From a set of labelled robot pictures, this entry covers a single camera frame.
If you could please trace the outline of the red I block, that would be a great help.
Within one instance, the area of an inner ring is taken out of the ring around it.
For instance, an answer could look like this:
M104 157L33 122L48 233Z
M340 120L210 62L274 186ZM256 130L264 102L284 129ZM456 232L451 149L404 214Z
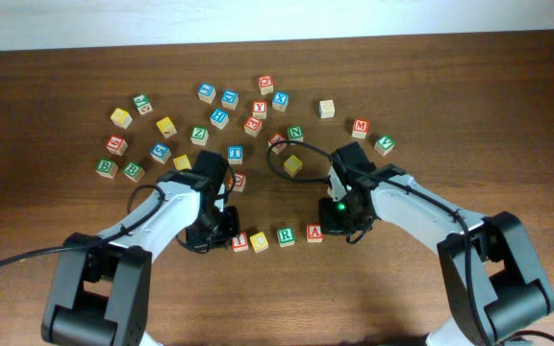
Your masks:
M234 252L245 251L249 248L247 235L244 232L231 238L231 246Z

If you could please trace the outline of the red A block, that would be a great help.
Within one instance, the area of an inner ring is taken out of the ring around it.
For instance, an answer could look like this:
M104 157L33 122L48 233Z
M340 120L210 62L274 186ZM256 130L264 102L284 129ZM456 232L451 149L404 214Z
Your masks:
M323 240L323 233L319 224L310 224L307 226L307 241L311 243L321 243Z

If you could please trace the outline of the yellow C block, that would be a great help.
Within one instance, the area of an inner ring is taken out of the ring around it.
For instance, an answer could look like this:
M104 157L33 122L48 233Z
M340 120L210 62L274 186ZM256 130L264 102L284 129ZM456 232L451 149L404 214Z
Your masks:
M255 253L260 253L269 247L268 240L263 232L251 235L249 240Z

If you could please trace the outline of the green R block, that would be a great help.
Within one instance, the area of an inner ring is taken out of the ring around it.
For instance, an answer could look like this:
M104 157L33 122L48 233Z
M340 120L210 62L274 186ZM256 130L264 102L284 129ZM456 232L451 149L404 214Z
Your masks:
M281 247L291 246L295 243L292 228L284 228L277 231L278 242Z

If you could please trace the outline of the yellow S block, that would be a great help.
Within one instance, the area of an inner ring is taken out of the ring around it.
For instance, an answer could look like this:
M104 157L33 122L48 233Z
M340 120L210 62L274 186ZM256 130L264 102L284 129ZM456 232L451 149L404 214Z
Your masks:
M173 159L175 169L178 171L191 169L191 163L187 155L181 155Z

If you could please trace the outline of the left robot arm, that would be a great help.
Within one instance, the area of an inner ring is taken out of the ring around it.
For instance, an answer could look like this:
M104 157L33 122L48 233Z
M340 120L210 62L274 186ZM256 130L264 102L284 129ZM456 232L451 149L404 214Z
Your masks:
M214 152L200 152L192 168L170 170L127 215L96 236L75 233L64 242L41 337L55 345L153 345L146 330L152 264L168 244L196 254L227 248L239 235L224 178L232 169Z

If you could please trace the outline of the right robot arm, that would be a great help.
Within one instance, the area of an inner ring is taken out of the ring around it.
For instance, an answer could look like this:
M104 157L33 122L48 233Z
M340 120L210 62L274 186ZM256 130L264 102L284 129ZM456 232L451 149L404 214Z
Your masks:
M318 202L325 234L355 244L382 220L439 257L451 316L420 344L518 344L554 311L554 290L515 215L461 209L395 165L376 167L356 142L327 158L332 195Z

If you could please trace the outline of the yellow block centre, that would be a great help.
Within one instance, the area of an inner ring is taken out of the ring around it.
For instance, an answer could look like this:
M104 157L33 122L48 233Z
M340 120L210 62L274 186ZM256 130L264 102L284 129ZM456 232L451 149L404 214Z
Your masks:
M283 163L283 168L291 177L295 177L302 169L303 162L295 155L289 156Z

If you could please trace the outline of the blue T block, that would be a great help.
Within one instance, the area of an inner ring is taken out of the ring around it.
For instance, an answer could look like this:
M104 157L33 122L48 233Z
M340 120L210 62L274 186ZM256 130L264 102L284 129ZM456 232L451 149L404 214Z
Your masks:
M242 164L243 148L241 146L229 146L227 151L227 160L231 165Z

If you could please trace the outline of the red M block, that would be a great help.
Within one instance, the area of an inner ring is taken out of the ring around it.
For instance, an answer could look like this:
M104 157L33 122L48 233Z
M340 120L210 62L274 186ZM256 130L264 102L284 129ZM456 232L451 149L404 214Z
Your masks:
M369 131L369 122L364 119L355 119L353 122L352 136L365 139Z

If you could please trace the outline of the green N block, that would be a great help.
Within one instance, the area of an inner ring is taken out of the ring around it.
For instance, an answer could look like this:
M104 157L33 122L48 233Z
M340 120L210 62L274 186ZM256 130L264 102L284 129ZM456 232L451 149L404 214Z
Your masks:
M288 127L288 138L292 141L303 142L304 131L301 126Z

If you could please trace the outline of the red Y block lower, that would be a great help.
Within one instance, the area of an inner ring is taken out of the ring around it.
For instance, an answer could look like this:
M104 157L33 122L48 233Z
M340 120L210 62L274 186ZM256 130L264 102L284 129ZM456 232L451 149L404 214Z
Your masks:
M268 149L271 152L279 155L288 147L288 145L286 144L286 140L287 139L281 134L275 133L268 140Z

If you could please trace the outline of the red y block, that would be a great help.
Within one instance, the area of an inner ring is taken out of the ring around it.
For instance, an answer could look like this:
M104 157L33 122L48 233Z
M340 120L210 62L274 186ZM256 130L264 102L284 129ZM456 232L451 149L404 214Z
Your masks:
M267 117L267 102L264 100L254 101L252 103L252 116L257 119L266 119Z
M268 149L271 152L279 155L288 147L288 145L286 144L286 140L287 139L281 134L275 133L268 140Z

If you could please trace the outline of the blue X block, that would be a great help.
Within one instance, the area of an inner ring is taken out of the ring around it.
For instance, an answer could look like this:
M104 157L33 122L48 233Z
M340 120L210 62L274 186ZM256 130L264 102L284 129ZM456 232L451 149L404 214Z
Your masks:
M281 91L276 91L272 98L272 107L276 111L285 111L287 109L290 97Z

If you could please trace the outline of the yellow block upper left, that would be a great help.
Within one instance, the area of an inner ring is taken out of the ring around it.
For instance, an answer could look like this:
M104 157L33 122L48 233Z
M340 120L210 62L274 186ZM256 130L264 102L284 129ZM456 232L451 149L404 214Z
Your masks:
M127 129L132 123L133 118L131 114L121 108L115 108L110 116L110 120L114 125L122 129Z

